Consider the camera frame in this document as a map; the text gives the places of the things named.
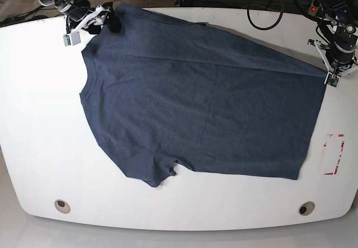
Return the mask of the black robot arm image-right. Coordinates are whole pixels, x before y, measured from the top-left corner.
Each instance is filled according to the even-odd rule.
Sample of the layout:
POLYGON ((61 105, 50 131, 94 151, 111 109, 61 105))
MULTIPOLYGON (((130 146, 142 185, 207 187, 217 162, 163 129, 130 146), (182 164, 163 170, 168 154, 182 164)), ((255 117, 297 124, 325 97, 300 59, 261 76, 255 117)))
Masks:
POLYGON ((328 41, 316 43, 327 67, 327 78, 340 79, 357 70, 357 19, 352 0, 318 0, 328 24, 323 20, 318 28, 328 41))

